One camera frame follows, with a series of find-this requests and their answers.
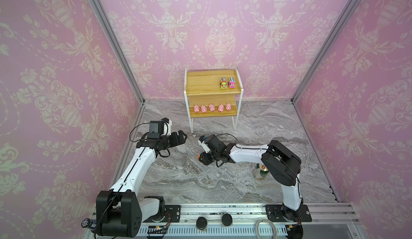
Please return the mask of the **pink blue toy truck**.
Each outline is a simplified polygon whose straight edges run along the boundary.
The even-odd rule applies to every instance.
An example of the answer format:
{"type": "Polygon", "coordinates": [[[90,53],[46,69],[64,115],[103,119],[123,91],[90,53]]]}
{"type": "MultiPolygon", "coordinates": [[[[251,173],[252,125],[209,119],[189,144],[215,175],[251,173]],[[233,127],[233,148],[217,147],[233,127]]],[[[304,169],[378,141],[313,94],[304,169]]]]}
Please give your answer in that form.
{"type": "Polygon", "coordinates": [[[233,77],[230,77],[230,78],[229,78],[228,87],[229,87],[230,89],[235,89],[235,87],[236,87],[236,82],[235,82],[235,79],[234,79],[233,77]]]}

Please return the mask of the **green truck with grille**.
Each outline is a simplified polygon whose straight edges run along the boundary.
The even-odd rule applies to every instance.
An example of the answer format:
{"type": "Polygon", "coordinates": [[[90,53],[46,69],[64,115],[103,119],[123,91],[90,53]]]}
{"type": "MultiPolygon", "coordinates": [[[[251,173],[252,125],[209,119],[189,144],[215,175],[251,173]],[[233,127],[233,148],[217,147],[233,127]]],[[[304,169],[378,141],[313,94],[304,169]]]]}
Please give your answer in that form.
{"type": "Polygon", "coordinates": [[[226,78],[220,78],[220,88],[227,89],[227,81],[226,78]]]}

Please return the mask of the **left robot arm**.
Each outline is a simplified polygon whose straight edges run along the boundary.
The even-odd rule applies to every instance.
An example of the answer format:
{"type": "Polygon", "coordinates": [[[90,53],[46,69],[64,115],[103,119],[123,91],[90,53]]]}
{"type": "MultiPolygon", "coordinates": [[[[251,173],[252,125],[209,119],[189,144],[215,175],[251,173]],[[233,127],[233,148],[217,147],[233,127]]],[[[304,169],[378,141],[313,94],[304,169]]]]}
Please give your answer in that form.
{"type": "Polygon", "coordinates": [[[148,124],[149,131],[135,141],[135,153],[124,173],[109,190],[97,196],[95,236],[133,238],[142,222],[160,222],[166,216],[163,197],[147,196],[139,201],[138,191],[150,166],[163,156],[161,152],[183,145],[187,135],[181,130],[173,132],[168,118],[148,124]]]}

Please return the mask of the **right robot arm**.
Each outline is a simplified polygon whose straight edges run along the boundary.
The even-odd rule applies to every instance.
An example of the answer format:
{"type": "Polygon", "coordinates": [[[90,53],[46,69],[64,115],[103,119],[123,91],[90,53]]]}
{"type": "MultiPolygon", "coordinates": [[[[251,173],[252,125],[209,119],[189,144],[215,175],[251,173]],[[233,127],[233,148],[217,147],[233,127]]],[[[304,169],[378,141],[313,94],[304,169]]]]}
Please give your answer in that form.
{"type": "Polygon", "coordinates": [[[300,193],[301,159],[277,140],[262,146],[225,144],[216,135],[202,136],[198,144],[204,149],[198,159],[204,165],[213,162],[220,167],[225,163],[250,162],[268,169],[272,177],[281,184],[283,203],[281,212],[285,220],[301,222],[303,198],[300,193]]]}

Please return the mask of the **green can gold lid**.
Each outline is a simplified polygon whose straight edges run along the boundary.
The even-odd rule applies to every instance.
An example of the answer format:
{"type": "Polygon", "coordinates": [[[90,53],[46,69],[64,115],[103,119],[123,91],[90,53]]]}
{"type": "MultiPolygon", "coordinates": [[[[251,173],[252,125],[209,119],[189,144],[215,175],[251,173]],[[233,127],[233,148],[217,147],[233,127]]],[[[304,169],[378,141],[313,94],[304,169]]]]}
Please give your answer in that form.
{"type": "Polygon", "coordinates": [[[263,180],[269,173],[269,170],[265,165],[262,164],[256,164],[254,170],[253,170],[253,176],[257,180],[263,180]]]}

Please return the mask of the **black round knob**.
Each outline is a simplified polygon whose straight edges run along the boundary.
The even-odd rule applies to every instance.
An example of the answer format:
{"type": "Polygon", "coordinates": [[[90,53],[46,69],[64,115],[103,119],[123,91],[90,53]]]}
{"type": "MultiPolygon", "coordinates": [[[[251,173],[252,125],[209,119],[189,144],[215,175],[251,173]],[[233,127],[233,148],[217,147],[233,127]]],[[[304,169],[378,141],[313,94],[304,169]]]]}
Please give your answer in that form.
{"type": "Polygon", "coordinates": [[[196,224],[195,224],[195,227],[198,230],[204,231],[204,230],[207,229],[207,226],[208,226],[208,220],[205,217],[202,217],[202,216],[198,217],[198,219],[196,221],[196,224]]]}
{"type": "Polygon", "coordinates": [[[230,227],[233,224],[232,215],[229,213],[224,213],[221,218],[221,223],[224,227],[230,227]]]}

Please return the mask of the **purple drink bottle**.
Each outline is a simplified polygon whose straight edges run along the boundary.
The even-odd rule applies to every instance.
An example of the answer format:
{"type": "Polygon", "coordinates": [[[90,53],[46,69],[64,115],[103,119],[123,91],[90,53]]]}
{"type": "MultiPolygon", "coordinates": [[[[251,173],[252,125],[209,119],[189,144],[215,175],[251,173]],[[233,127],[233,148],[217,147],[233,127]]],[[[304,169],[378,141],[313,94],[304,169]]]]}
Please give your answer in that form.
{"type": "Polygon", "coordinates": [[[81,227],[85,229],[95,230],[96,226],[97,226],[96,219],[85,218],[81,222],[81,227]]]}

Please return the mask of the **wooden two-tier shelf white frame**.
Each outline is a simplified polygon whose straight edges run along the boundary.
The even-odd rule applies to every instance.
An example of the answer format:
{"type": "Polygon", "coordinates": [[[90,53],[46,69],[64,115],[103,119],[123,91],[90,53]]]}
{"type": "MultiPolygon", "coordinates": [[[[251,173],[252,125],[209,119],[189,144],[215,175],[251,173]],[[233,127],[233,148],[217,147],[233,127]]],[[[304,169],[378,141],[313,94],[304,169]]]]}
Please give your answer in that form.
{"type": "Polygon", "coordinates": [[[240,108],[244,94],[244,87],[237,68],[226,70],[194,70],[185,69],[183,83],[183,95],[185,98],[186,110],[191,133],[194,132],[194,120],[196,118],[231,117],[233,128],[237,128],[240,108]],[[229,78],[233,77],[236,82],[235,89],[228,87],[229,78]],[[220,78],[226,78],[227,89],[220,88],[220,78]],[[224,109],[218,112],[218,106],[227,103],[232,105],[231,111],[224,109]],[[214,112],[209,110],[209,105],[216,107],[214,112]],[[200,108],[205,105],[207,113],[195,113],[193,108],[198,105],[200,108]]]}

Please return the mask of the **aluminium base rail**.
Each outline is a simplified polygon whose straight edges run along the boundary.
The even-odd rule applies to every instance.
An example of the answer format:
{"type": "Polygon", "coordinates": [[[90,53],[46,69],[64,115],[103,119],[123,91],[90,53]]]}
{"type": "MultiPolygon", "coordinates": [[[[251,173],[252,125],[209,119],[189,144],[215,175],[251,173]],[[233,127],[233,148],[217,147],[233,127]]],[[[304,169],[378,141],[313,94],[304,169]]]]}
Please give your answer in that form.
{"type": "Polygon", "coordinates": [[[229,214],[234,225],[253,224],[259,219],[268,219],[275,224],[359,224],[360,221],[350,203],[304,203],[298,211],[286,210],[275,203],[192,203],[161,204],[160,213],[152,214],[150,207],[141,206],[142,224],[170,220],[173,224],[194,224],[204,217],[209,225],[220,222],[229,214]]]}

